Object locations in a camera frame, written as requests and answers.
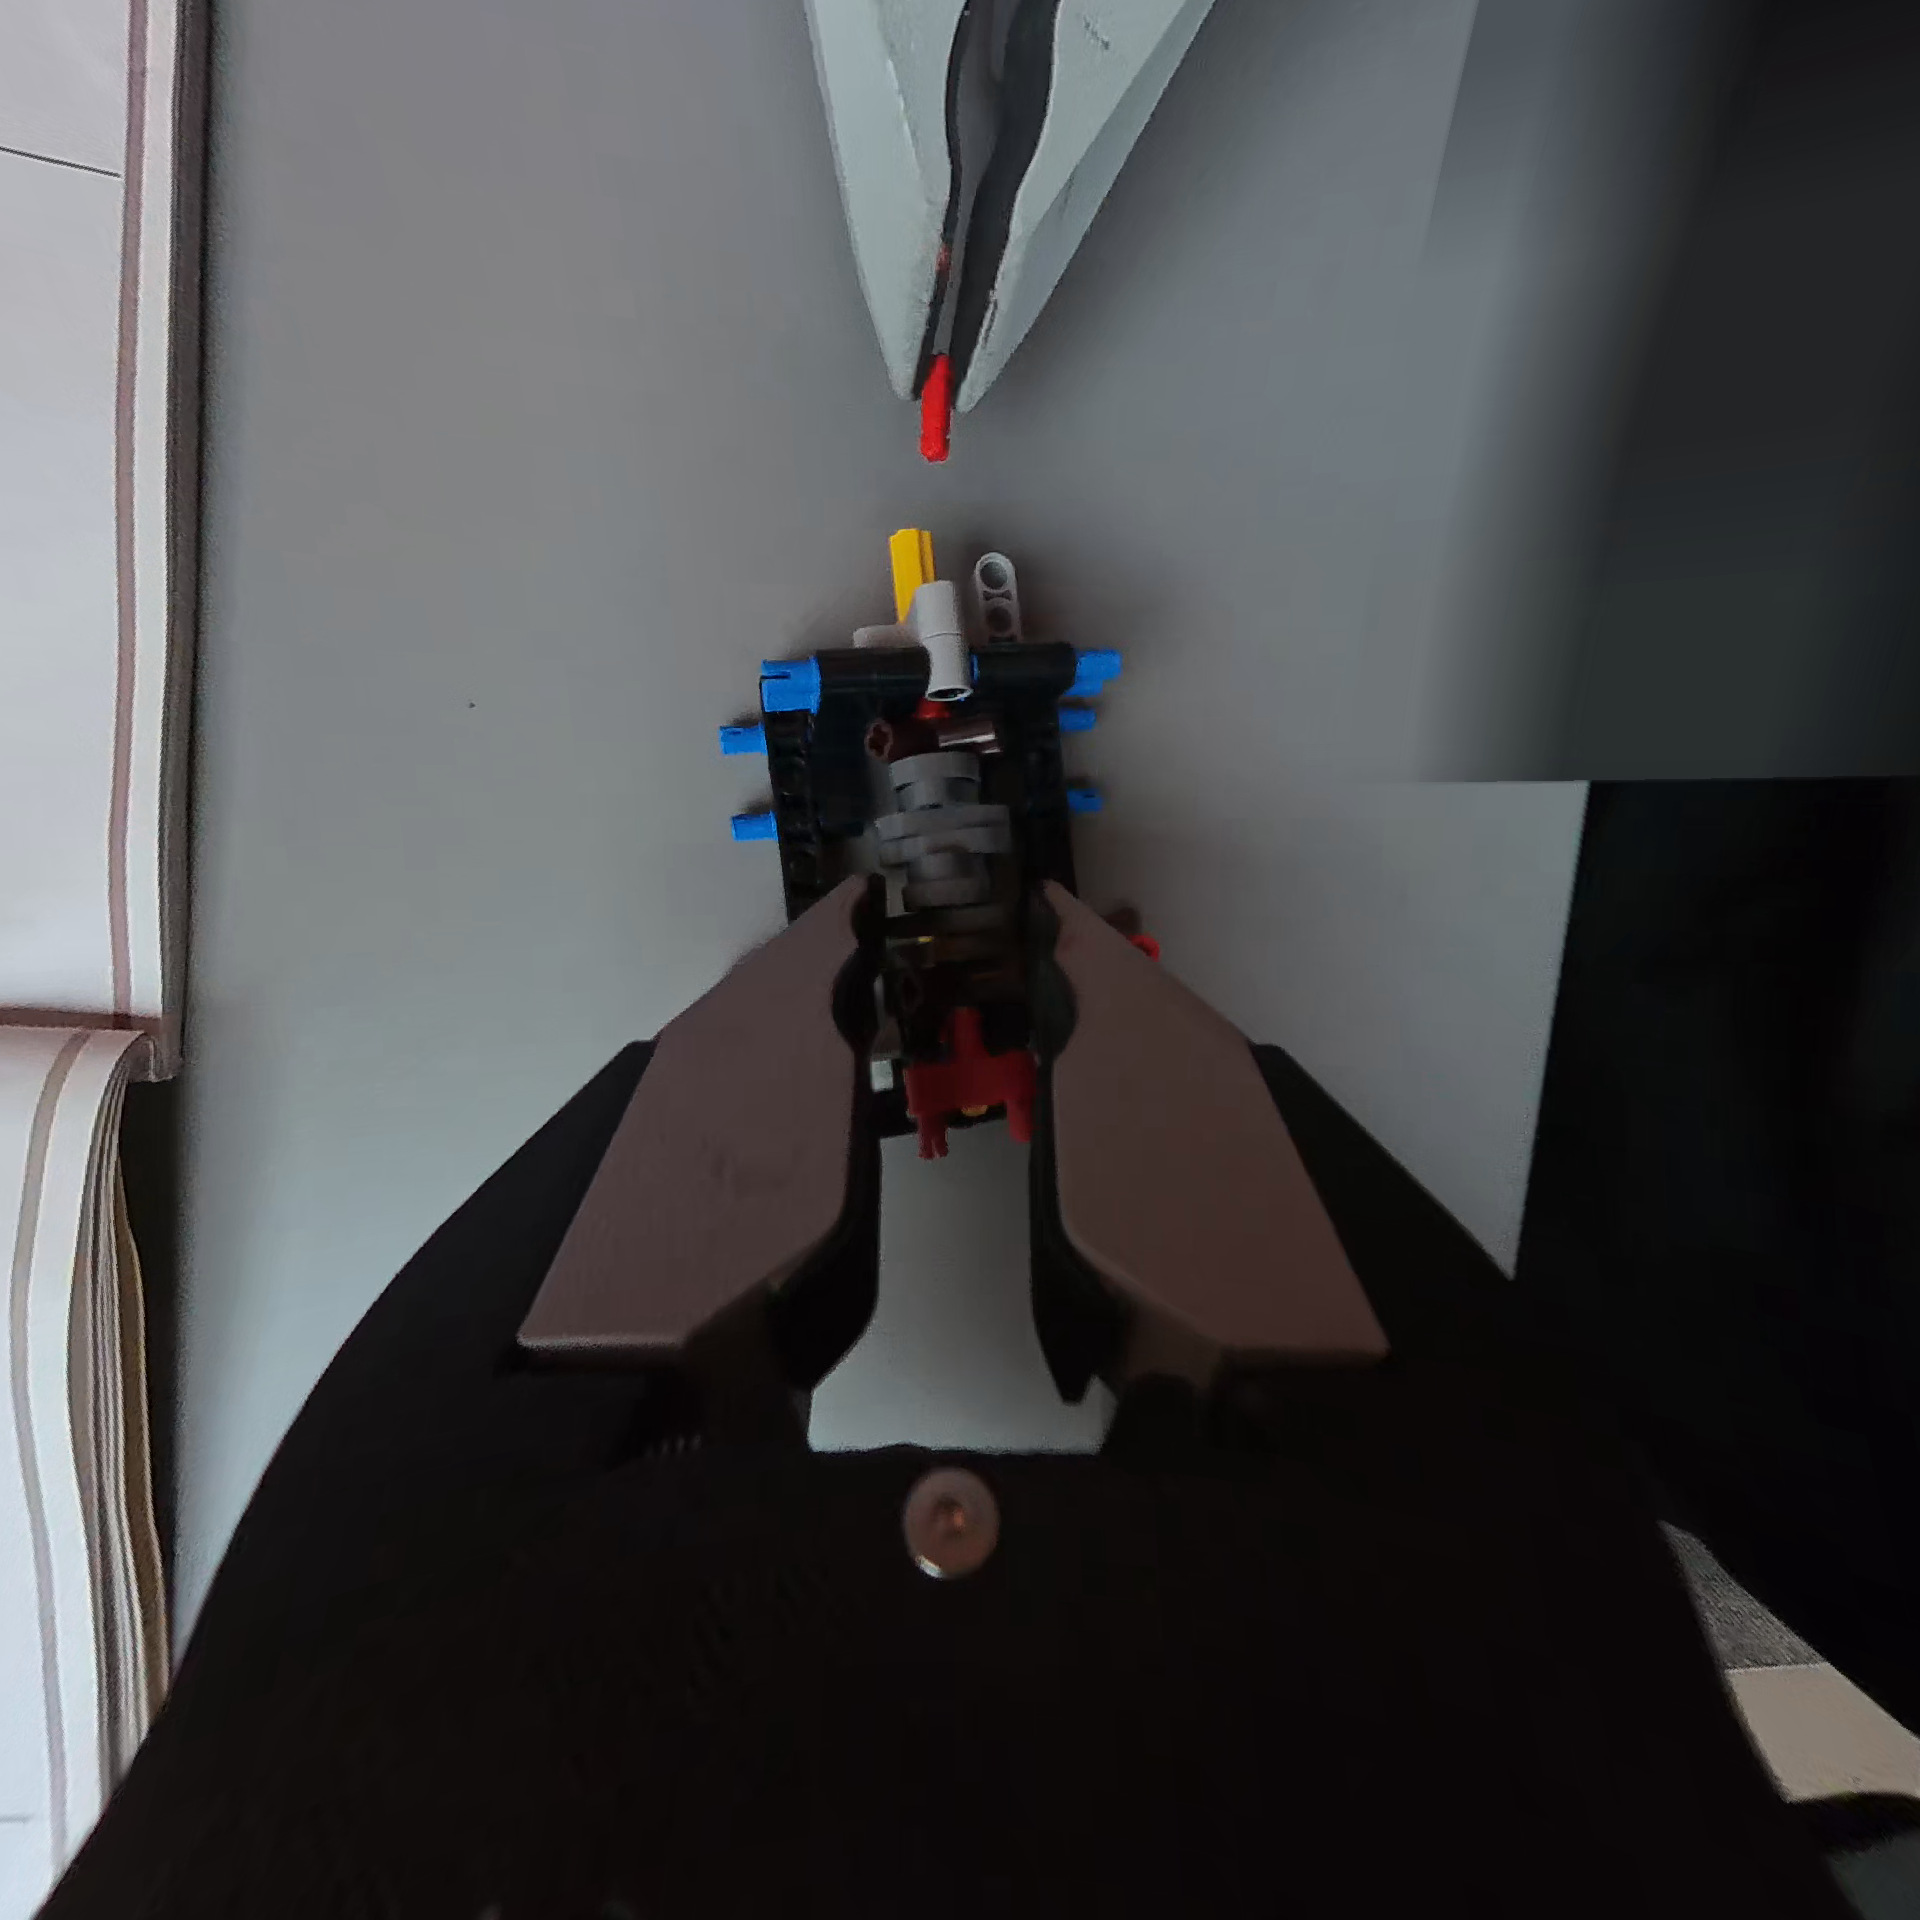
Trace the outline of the lego instruction booklet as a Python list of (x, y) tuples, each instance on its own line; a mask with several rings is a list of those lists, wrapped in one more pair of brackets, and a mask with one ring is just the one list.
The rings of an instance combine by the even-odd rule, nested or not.
[(3, 7), (3, 1914), (157, 1719), (135, 1081), (181, 1066), (207, 4)]

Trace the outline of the black lego frame assembly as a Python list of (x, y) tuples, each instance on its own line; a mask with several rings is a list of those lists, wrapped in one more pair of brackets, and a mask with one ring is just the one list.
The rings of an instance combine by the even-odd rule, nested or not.
[(1026, 903), (1077, 889), (1070, 827), (1101, 795), (1064, 750), (1125, 668), (1028, 639), (1011, 558), (981, 553), (966, 583), (933, 562), (908, 624), (765, 662), (757, 718), (718, 733), (720, 755), (765, 762), (772, 800), (733, 840), (779, 851), (789, 920), (854, 877), (885, 889), (871, 1080), (878, 1129), (925, 1160), (982, 1122), (1035, 1135)]

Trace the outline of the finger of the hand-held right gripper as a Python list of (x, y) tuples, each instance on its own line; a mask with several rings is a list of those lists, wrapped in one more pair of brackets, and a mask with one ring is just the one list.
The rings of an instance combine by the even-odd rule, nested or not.
[(957, 411), (1059, 288), (1213, 4), (1021, 4), (957, 285)]
[(920, 399), (963, 219), (973, 4), (805, 4), (851, 248), (892, 392)]

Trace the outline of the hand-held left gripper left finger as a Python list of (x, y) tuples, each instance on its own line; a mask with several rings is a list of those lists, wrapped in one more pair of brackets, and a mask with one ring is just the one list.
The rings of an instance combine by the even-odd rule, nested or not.
[(854, 1351), (878, 1299), (882, 915), (875, 877), (846, 879), (659, 1033), (526, 1357), (813, 1389)]

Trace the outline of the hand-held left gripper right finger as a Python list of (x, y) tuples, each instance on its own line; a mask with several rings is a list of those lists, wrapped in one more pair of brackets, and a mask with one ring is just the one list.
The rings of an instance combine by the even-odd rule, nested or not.
[(1028, 902), (1030, 1307), (1069, 1403), (1390, 1357), (1246, 1033), (1080, 896)]

